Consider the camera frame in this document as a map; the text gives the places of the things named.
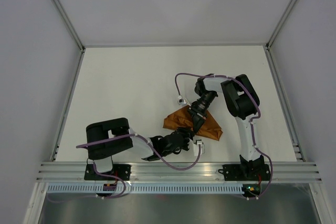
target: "white connector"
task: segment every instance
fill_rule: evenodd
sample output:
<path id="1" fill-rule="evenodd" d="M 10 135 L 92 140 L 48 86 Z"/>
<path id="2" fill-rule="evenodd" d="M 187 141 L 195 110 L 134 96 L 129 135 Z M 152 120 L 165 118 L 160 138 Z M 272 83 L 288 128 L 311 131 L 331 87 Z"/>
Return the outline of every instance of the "white connector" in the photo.
<path id="1" fill-rule="evenodd" d="M 195 142 L 193 142 L 193 152 L 194 152 L 194 156 L 197 157 L 198 153 L 199 153 L 199 147 L 201 147 L 201 155 L 205 153 L 205 145 L 202 142 L 201 139 L 196 140 Z"/>
<path id="2" fill-rule="evenodd" d="M 179 95 L 177 97 L 177 102 L 179 105 L 187 105 L 188 102 L 187 102 L 187 99 L 183 98 L 181 95 Z"/>

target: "orange fabric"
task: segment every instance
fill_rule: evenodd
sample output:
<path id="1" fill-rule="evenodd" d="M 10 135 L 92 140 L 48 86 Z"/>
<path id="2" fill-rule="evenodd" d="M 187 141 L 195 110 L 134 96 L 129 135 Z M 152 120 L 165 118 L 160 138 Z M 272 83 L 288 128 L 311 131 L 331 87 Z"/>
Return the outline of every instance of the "orange fabric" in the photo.
<path id="1" fill-rule="evenodd" d="M 193 122 L 188 113 L 189 106 L 185 106 L 164 119 L 163 127 L 169 130 L 176 130 L 177 127 L 193 127 Z M 222 135 L 222 128 L 218 125 L 213 116 L 207 111 L 207 119 L 196 135 L 211 138 L 219 141 Z"/>

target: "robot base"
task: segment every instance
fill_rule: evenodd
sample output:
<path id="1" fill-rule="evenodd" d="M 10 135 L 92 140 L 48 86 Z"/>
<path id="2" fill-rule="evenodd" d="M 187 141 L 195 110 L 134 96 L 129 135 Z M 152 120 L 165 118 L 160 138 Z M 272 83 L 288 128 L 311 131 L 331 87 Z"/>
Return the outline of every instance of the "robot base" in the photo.
<path id="1" fill-rule="evenodd" d="M 240 155 L 240 164 L 223 165 L 218 172 L 224 175 L 225 181 L 268 181 L 271 178 L 269 167 L 260 156 L 253 161 L 246 161 Z"/>
<path id="2" fill-rule="evenodd" d="M 88 164 L 86 166 L 86 169 L 85 169 L 84 180 L 115 181 L 114 178 L 100 176 L 100 175 L 96 174 L 94 171 L 95 170 L 93 170 L 93 165 Z M 118 176 L 122 180 L 130 180 L 131 166 L 130 165 L 124 165 L 124 164 L 114 164 L 113 165 L 113 171 L 103 173 L 103 174 Z"/>

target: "white wall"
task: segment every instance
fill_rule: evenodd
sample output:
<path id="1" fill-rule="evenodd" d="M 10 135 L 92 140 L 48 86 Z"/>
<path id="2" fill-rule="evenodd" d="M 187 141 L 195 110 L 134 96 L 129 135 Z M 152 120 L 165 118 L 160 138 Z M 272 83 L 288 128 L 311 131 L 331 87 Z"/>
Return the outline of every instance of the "white wall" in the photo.
<path id="1" fill-rule="evenodd" d="M 0 0 L 0 216 L 21 223 L 79 50 L 50 0 Z"/>
<path id="2" fill-rule="evenodd" d="M 290 0 L 60 0 L 90 45 L 265 43 Z"/>
<path id="3" fill-rule="evenodd" d="M 300 0 L 273 51 L 300 142 L 336 209 L 336 1 Z"/>

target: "aluminum frame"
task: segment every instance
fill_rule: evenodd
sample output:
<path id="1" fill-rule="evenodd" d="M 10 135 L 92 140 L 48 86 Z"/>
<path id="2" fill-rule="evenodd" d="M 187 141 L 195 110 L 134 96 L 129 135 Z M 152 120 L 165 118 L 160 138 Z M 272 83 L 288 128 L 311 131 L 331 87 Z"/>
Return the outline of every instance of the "aluminum frame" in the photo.
<path id="1" fill-rule="evenodd" d="M 75 31 L 66 11 L 64 10 L 61 2 L 59 0 L 51 0 L 55 5 L 57 12 L 63 19 L 68 31 L 71 36 L 75 40 L 77 46 L 81 51 L 81 56 L 79 58 L 78 67 L 75 73 L 74 81 L 71 85 L 71 90 L 69 91 L 69 95 L 66 101 L 66 105 L 64 108 L 63 116 L 59 122 L 59 128 L 57 137 L 55 140 L 55 148 L 51 156 L 51 160 L 54 161 L 57 154 L 57 149 L 59 146 L 59 142 L 62 136 L 62 132 L 64 129 L 64 125 L 66 122 L 66 117 L 70 108 L 71 99 L 76 87 L 76 82 L 78 78 L 78 74 L 81 67 L 81 62 L 85 53 L 85 46 L 81 42 L 78 37 L 77 32 Z M 288 16 L 292 12 L 294 6 L 296 5 L 298 0 L 290 0 L 288 3 L 286 10 L 284 11 L 281 19 L 279 20 L 275 30 L 273 31 L 270 39 L 265 43 L 264 46 L 265 54 L 269 63 L 270 71 L 276 86 L 276 90 L 278 92 L 280 104 L 282 107 L 282 111 L 285 116 L 285 120 L 287 123 L 288 130 L 291 135 L 291 139 L 294 143 L 293 147 L 297 155 L 298 161 L 301 162 L 274 162 L 274 180 L 272 183 L 309 183 L 313 200 L 315 202 L 320 220 L 322 224 L 325 223 L 336 223 L 334 219 L 334 215 L 332 212 L 332 208 L 330 207 L 330 203 L 327 199 L 327 193 L 324 189 L 324 186 L 321 181 L 320 174 L 316 167 L 315 163 L 305 162 L 304 155 L 301 153 L 301 147 L 299 143 L 299 138 L 297 132 L 295 130 L 294 121 L 292 118 L 292 114 L 290 112 L 290 108 L 288 105 L 288 101 L 281 84 L 281 80 L 276 68 L 276 65 L 273 61 L 273 56 L 271 53 L 271 46 L 276 40 L 279 32 L 281 31 L 284 23 L 286 22 Z M 209 46 L 218 45 L 218 44 L 205 44 Z M 246 44 L 224 44 L 228 45 L 246 45 Z M 173 46 L 173 45 L 134 45 L 134 46 Z M 133 175 L 131 176 L 131 180 L 135 182 L 142 183 L 162 183 L 163 178 L 165 183 L 172 183 L 172 181 L 176 182 L 176 179 L 179 179 L 180 182 L 186 184 L 196 184 L 207 182 L 210 184 L 222 184 L 224 183 L 223 176 L 221 174 L 216 173 L 219 167 L 224 163 L 199 163 L 195 166 L 194 169 L 189 173 L 186 173 L 186 176 L 181 177 L 181 173 L 177 171 L 170 170 L 168 167 L 164 166 L 162 163 L 129 163 L 132 165 Z M 45 199 L 46 191 L 48 188 L 49 182 L 71 182 L 71 183 L 85 183 L 83 181 L 83 173 L 85 171 L 85 162 L 45 162 L 42 163 L 39 173 L 37 175 L 36 184 L 33 190 L 32 197 L 30 199 L 28 209 L 26 212 L 26 216 L 24 219 L 24 223 L 38 223 L 41 209 L 43 206 L 43 202 Z M 186 166 L 186 163 L 177 163 L 177 166 Z"/>
<path id="2" fill-rule="evenodd" d="M 91 183 L 84 180 L 86 162 L 44 162 L 39 168 L 38 183 Z M 197 163 L 192 169 L 180 172 L 164 163 L 123 163 L 131 165 L 130 182 L 157 184 L 250 184 L 247 181 L 224 181 L 218 172 L 225 164 L 239 162 Z M 190 163 L 174 163 L 176 167 L 186 167 Z M 273 162 L 272 183 L 322 183 L 318 168 L 314 162 Z M 96 181 L 104 184 L 107 180 Z"/>

